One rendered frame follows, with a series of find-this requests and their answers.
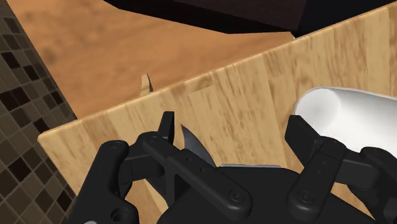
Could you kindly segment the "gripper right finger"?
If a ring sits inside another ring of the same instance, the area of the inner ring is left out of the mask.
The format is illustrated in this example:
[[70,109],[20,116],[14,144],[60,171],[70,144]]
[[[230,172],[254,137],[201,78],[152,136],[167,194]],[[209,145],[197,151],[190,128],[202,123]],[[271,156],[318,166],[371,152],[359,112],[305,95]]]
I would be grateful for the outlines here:
[[390,152],[369,146],[352,151],[319,135],[300,115],[289,117],[284,137],[303,165],[286,199],[296,219],[318,220],[333,185],[342,183],[366,206],[374,224],[397,224],[397,158]]

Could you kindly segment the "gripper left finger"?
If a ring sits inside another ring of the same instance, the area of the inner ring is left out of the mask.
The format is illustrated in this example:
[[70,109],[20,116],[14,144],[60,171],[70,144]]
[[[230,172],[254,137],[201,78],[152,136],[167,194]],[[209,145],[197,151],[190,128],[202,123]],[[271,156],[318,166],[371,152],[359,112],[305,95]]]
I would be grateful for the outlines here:
[[162,115],[156,132],[139,135],[133,145],[122,140],[103,143],[83,182],[67,224],[139,224],[135,205],[126,196],[136,180],[165,179],[165,200],[178,199],[181,178],[220,213],[233,221],[247,218],[251,195],[190,150],[173,145],[174,112]]

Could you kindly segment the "grey metal blade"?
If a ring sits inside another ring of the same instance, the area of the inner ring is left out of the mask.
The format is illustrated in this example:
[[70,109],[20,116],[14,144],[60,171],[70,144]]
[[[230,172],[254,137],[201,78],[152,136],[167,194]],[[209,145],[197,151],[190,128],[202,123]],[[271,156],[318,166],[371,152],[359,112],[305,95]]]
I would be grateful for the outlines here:
[[[215,167],[216,164],[212,159],[210,153],[206,150],[204,145],[200,140],[184,125],[181,125],[183,138],[184,138],[184,148],[190,150],[198,157],[206,161],[209,165]],[[254,167],[254,168],[280,168],[280,165],[248,165],[248,164],[221,164],[221,167]]]

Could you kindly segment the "white cup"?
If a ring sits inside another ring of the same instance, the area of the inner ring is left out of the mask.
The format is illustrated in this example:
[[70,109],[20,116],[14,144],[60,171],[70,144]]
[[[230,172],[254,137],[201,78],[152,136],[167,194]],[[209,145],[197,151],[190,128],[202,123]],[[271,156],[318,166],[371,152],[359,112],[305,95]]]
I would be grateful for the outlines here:
[[318,134],[359,152],[365,146],[397,158],[397,97],[353,88],[312,88],[297,100],[300,115]]

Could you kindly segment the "light wooden table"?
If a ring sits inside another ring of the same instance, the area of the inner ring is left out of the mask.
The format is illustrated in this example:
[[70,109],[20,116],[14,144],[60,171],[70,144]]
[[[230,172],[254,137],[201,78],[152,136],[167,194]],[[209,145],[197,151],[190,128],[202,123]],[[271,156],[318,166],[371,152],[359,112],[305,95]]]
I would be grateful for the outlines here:
[[140,179],[125,198],[136,206],[139,224],[374,224],[366,206],[342,183],[333,185],[318,220],[301,221],[288,210],[288,192],[303,165],[285,140],[286,127],[297,100],[317,87],[397,97],[397,1],[46,131],[38,141],[77,199],[103,143],[133,145],[140,134],[156,132],[163,113],[172,111],[173,145],[185,149],[184,125],[210,153],[217,172],[251,195],[253,207],[247,218],[233,221],[179,177],[173,204],[165,200],[163,177]]

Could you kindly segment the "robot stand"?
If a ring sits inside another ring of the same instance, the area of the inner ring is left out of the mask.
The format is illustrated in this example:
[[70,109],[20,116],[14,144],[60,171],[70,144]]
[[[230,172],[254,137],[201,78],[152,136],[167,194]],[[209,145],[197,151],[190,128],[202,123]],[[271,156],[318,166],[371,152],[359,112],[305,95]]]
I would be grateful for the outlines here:
[[104,0],[120,10],[226,34],[320,30],[397,0]]

